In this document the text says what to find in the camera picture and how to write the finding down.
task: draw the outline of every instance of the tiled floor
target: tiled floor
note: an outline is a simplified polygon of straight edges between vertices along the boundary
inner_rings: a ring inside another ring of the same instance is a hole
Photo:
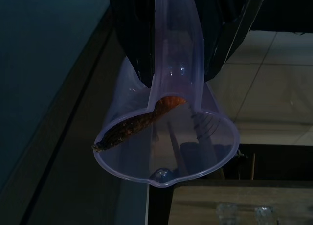
[[[313,34],[251,31],[210,81],[242,143],[313,145]]]

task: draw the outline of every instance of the fish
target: fish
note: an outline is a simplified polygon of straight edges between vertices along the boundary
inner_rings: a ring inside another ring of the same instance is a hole
[[[104,134],[100,142],[92,145],[92,149],[96,152],[101,152],[113,148],[152,125],[170,110],[184,103],[186,103],[186,100],[178,96],[161,98],[157,101],[152,112],[134,116],[113,126]]]

